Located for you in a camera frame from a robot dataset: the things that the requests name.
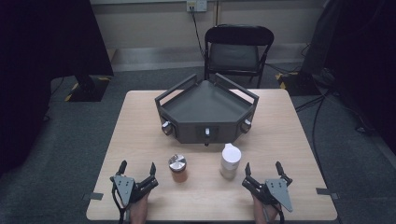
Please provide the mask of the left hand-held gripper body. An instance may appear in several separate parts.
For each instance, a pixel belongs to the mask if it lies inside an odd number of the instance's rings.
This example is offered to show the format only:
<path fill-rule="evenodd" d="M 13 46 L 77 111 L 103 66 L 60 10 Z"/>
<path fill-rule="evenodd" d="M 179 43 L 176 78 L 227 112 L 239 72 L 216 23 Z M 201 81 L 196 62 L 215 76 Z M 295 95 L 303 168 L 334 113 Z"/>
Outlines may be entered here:
<path fill-rule="evenodd" d="M 113 187 L 118 193 L 123 207 L 138 202 L 159 185 L 154 175 L 147 177 L 142 182 L 135 182 L 133 178 L 124 175 L 111 176 L 110 180 L 113 182 Z"/>

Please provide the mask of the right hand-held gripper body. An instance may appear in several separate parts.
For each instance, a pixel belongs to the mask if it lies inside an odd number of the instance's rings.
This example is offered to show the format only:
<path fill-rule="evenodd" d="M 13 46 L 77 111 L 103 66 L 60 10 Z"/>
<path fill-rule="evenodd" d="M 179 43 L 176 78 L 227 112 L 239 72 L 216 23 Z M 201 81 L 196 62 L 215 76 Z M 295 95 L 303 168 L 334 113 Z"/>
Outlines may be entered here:
<path fill-rule="evenodd" d="M 292 212 L 293 208 L 288 189 L 291 183 L 292 180 L 285 176 L 278 179 L 266 179 L 263 183 L 259 183 L 253 177 L 247 175 L 242 182 L 242 186 L 261 203 L 280 204 L 287 211 Z"/>

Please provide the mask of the white plastic bottle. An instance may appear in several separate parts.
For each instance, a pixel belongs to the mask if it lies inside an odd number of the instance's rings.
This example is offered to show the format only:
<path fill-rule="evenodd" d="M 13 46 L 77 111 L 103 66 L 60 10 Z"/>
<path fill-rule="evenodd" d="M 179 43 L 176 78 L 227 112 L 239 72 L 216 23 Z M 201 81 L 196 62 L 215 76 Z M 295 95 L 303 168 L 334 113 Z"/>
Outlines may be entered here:
<path fill-rule="evenodd" d="M 236 171 L 239 162 L 242 158 L 240 149 L 231 143 L 224 146 L 221 152 L 220 173 L 226 179 L 233 179 L 236 176 Z"/>

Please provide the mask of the glass jar with silver lid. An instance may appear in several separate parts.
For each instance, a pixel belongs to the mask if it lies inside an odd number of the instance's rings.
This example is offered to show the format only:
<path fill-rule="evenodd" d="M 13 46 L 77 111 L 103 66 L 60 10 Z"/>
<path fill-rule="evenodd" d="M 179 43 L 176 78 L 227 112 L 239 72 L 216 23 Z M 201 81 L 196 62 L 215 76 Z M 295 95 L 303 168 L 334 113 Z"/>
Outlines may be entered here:
<path fill-rule="evenodd" d="M 188 179 L 187 160 L 182 154 L 174 154 L 168 160 L 168 167 L 175 182 L 182 183 Z"/>

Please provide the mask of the dark grey corner rack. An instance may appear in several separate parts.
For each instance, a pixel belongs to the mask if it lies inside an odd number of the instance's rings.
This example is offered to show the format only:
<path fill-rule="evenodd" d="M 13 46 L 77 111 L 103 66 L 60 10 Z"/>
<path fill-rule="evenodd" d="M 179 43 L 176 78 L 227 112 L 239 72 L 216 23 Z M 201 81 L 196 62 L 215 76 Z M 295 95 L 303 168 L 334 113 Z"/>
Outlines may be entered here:
<path fill-rule="evenodd" d="M 226 144 L 248 133 L 259 96 L 216 74 L 192 75 L 155 98 L 162 131 L 181 144 Z"/>

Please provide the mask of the person's left hand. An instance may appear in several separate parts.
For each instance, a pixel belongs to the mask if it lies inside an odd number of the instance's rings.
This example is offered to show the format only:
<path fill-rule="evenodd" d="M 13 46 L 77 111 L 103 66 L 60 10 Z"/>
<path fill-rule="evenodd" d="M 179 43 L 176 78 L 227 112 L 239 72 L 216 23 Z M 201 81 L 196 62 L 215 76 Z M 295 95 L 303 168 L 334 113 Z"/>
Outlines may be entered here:
<path fill-rule="evenodd" d="M 149 194 L 130 206 L 130 224 L 145 224 L 149 210 Z"/>

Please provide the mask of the person's right hand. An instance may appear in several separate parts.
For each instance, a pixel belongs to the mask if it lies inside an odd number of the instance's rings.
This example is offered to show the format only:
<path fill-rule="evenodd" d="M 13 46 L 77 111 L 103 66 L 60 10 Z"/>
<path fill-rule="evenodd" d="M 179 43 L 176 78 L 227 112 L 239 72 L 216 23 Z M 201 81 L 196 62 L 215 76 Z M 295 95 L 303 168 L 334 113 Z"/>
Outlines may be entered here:
<path fill-rule="evenodd" d="M 280 211 L 280 205 L 263 204 L 255 196 L 252 196 L 252 199 L 255 224 L 273 224 Z"/>

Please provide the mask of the grey tape strip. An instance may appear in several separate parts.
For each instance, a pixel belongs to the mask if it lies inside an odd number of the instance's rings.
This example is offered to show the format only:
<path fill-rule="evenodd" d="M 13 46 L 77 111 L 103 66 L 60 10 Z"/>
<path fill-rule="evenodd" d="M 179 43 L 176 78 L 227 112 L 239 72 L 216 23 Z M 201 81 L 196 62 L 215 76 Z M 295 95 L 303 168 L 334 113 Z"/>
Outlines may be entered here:
<path fill-rule="evenodd" d="M 90 200 L 96 200 L 96 201 L 101 201 L 103 198 L 104 194 L 103 193 L 97 193 L 97 192 L 90 192 L 86 193 L 82 196 L 82 199 L 84 201 L 90 201 Z"/>
<path fill-rule="evenodd" d="M 316 192 L 317 192 L 317 195 L 330 196 L 332 198 L 332 200 L 338 200 L 339 199 L 339 195 L 336 192 L 330 191 L 329 189 L 316 188 Z"/>

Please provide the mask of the black stand base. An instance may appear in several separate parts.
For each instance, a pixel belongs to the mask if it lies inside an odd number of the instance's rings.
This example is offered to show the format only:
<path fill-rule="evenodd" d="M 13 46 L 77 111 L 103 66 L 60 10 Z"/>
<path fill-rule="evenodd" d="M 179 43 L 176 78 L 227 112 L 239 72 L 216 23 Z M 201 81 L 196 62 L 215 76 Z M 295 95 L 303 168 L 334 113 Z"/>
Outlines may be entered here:
<path fill-rule="evenodd" d="M 315 80 L 305 72 L 277 74 L 279 87 L 286 90 L 290 96 L 320 95 Z"/>
<path fill-rule="evenodd" d="M 79 77 L 78 82 L 65 97 L 66 102 L 100 102 L 110 77 Z"/>

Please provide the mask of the black folding chair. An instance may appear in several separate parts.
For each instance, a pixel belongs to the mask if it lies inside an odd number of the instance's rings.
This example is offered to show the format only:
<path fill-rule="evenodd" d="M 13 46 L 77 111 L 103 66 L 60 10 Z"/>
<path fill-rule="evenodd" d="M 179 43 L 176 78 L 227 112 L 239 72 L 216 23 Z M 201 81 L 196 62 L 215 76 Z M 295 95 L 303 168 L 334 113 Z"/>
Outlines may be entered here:
<path fill-rule="evenodd" d="M 205 33 L 205 74 L 258 78 L 262 83 L 263 69 L 275 35 L 263 26 L 220 24 Z"/>

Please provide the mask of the black curtain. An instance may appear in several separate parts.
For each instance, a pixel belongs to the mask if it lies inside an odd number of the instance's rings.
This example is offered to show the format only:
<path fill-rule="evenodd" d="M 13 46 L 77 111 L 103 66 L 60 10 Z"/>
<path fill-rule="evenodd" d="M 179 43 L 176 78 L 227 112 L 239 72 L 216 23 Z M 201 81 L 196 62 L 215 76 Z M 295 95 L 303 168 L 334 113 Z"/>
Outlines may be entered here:
<path fill-rule="evenodd" d="M 112 74 L 90 0 L 0 0 L 0 175 L 28 157 L 53 79 Z"/>
<path fill-rule="evenodd" d="M 302 72 L 324 67 L 396 154 L 396 0 L 326 0 Z"/>

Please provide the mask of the white wall socket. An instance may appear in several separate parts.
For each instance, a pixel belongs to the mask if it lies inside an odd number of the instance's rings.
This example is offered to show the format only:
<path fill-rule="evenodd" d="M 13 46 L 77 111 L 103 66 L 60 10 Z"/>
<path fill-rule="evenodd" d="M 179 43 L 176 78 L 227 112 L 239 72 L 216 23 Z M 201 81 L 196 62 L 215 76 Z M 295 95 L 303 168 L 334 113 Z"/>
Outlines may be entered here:
<path fill-rule="evenodd" d="M 207 0 L 187 0 L 186 9 L 188 12 L 207 12 Z"/>

